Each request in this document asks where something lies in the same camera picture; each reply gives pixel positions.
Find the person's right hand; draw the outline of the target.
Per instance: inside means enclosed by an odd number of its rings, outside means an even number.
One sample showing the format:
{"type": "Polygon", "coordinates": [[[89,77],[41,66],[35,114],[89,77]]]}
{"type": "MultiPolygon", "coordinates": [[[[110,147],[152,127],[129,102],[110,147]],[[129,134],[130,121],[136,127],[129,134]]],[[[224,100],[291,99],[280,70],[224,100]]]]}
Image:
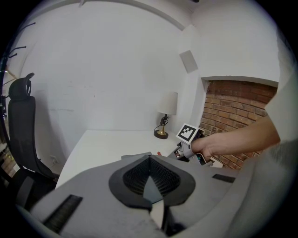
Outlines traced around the person's right hand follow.
{"type": "Polygon", "coordinates": [[[195,154],[202,154],[207,162],[211,157],[220,155],[220,147],[213,136],[196,139],[191,143],[191,149],[195,154]]]}

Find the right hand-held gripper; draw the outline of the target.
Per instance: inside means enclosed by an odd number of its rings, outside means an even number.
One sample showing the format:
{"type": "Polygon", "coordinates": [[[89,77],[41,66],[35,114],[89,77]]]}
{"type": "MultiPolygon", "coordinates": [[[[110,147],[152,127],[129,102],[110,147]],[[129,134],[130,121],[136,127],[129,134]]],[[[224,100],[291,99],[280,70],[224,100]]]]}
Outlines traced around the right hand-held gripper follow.
{"type": "Polygon", "coordinates": [[[202,166],[213,166],[213,161],[211,159],[206,160],[201,153],[194,153],[192,151],[191,143],[194,140],[204,138],[204,133],[205,131],[201,130],[199,127],[184,124],[176,135],[180,142],[177,144],[177,148],[173,152],[174,157],[183,162],[199,163],[202,166]]]}

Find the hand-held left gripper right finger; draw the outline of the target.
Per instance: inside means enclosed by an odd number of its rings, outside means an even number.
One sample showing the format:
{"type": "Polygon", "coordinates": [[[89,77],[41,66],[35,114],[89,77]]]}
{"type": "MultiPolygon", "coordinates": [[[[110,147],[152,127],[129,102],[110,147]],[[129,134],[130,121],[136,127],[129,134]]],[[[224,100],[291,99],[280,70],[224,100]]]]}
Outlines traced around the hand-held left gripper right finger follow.
{"type": "Polygon", "coordinates": [[[150,176],[163,199],[162,226],[152,235],[225,235],[235,214],[228,191],[236,171],[150,156],[150,176]]]}

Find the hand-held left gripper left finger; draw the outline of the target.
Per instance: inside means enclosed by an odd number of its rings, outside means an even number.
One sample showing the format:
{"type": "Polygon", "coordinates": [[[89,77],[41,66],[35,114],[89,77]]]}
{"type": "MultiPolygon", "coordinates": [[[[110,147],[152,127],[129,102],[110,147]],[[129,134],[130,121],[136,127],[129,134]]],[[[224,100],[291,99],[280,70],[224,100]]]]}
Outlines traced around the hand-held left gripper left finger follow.
{"type": "Polygon", "coordinates": [[[147,210],[125,206],[111,193],[110,176],[138,156],[85,170],[44,196],[30,211],[40,222],[69,196],[82,201],[60,231],[64,238],[161,238],[147,210]]]}

